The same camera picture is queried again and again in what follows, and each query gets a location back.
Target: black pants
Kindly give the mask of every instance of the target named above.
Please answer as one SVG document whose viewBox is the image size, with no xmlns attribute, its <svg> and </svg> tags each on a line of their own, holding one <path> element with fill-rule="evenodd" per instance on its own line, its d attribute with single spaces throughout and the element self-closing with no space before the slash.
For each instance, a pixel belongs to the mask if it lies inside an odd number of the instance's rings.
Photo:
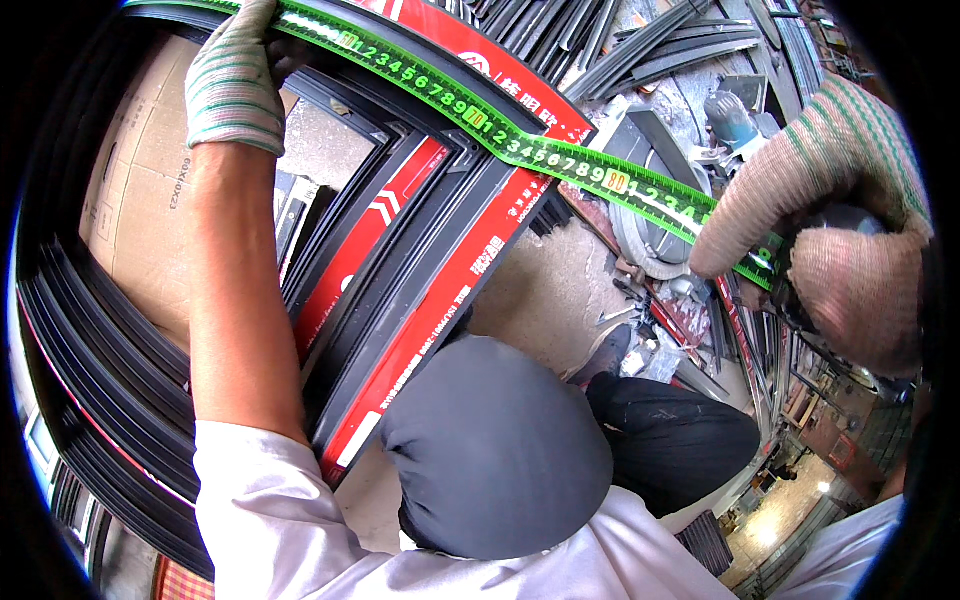
<svg viewBox="0 0 960 600">
<path fill-rule="evenodd" d="M 439 351 L 382 422 L 404 532 L 484 560 L 568 539 L 611 484 L 654 516 L 676 512 L 730 480 L 759 444 L 753 420 L 726 404 L 608 374 L 585 397 L 519 350 L 469 335 Z"/>
</svg>

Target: tape measure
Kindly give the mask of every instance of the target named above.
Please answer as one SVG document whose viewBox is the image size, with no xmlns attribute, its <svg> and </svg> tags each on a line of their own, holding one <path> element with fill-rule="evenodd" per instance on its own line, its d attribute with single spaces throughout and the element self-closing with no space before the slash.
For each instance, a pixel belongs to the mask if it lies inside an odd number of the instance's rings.
<svg viewBox="0 0 960 600">
<path fill-rule="evenodd" d="M 128 0 L 126 6 L 181 5 L 236 14 L 230 0 Z M 641 166 L 575 144 L 524 132 L 440 69 L 379 36 L 298 2 L 277 2 L 274 27 L 356 62 L 446 115 L 507 164 L 569 181 L 632 210 L 693 244 L 717 202 L 703 192 Z M 733 267 L 769 290 L 782 239 L 768 233 Z"/>
</svg>

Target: striped work glove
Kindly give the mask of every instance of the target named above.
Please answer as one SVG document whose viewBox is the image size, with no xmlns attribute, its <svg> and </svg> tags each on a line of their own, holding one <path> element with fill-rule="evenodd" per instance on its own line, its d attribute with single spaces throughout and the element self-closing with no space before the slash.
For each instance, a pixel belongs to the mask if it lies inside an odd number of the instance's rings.
<svg viewBox="0 0 960 600">
<path fill-rule="evenodd" d="M 921 250 L 932 235 L 920 170 L 897 115 L 839 77 L 737 174 L 697 239 L 690 268 L 725 273 L 781 218 L 830 199 L 894 233 L 807 229 L 787 272 L 833 351 L 877 374 L 921 365 Z"/>
<path fill-rule="evenodd" d="M 210 35 L 186 75 L 187 146 L 242 142 L 283 156 L 284 111 L 263 37 L 276 0 L 246 0 Z"/>
</svg>

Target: red checkered cloth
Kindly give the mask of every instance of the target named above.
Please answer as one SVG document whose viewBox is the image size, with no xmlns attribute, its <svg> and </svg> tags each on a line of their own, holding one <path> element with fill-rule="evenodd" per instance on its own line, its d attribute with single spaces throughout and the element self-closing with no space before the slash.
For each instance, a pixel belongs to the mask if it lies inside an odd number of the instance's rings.
<svg viewBox="0 0 960 600">
<path fill-rule="evenodd" d="M 213 600 L 213 584 L 160 556 L 154 576 L 154 600 Z"/>
</svg>

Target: forearm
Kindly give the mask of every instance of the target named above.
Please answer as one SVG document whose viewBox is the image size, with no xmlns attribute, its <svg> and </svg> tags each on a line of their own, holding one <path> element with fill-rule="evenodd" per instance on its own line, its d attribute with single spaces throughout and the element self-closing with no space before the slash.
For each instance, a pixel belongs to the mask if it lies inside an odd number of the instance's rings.
<svg viewBox="0 0 960 600">
<path fill-rule="evenodd" d="M 276 158 L 226 142 L 200 144 L 194 161 L 188 250 L 197 419 L 306 444 L 299 362 L 276 270 Z"/>
</svg>

